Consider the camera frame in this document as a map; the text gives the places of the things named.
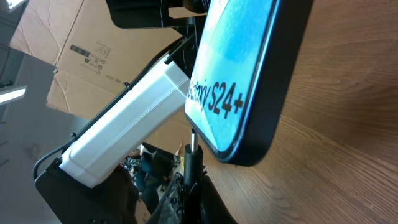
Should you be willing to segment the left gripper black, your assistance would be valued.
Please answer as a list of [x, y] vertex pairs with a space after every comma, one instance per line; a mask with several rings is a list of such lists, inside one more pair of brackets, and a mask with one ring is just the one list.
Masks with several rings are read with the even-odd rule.
[[174, 28], [182, 38], [169, 51], [167, 65], [174, 62], [192, 77], [206, 17], [170, 17], [169, 9], [184, 7], [197, 14], [207, 13], [210, 0], [106, 0], [111, 20], [122, 29]]

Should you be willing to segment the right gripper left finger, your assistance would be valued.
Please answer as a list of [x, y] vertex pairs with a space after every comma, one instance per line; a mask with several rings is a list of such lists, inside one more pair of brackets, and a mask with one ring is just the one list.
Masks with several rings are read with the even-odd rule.
[[176, 173], [146, 224], [182, 224], [184, 221], [183, 176]]

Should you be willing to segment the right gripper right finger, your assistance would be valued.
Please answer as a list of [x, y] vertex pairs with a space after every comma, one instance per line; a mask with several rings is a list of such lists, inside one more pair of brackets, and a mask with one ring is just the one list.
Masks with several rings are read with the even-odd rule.
[[237, 224], [207, 175], [203, 177], [200, 210], [202, 224]]

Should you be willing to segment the Samsung Galaxy smartphone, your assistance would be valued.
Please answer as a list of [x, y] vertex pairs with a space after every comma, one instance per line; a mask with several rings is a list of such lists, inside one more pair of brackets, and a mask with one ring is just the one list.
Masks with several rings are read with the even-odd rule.
[[312, 0], [212, 1], [185, 116], [215, 158], [253, 166], [269, 150]]

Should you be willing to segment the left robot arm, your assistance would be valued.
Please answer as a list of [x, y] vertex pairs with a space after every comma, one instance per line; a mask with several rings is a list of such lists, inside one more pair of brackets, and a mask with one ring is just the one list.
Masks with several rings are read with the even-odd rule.
[[108, 1], [122, 29], [171, 28], [180, 37], [161, 50], [124, 90], [39, 173], [35, 187], [62, 223], [139, 223], [143, 202], [121, 161], [186, 101], [209, 1]]

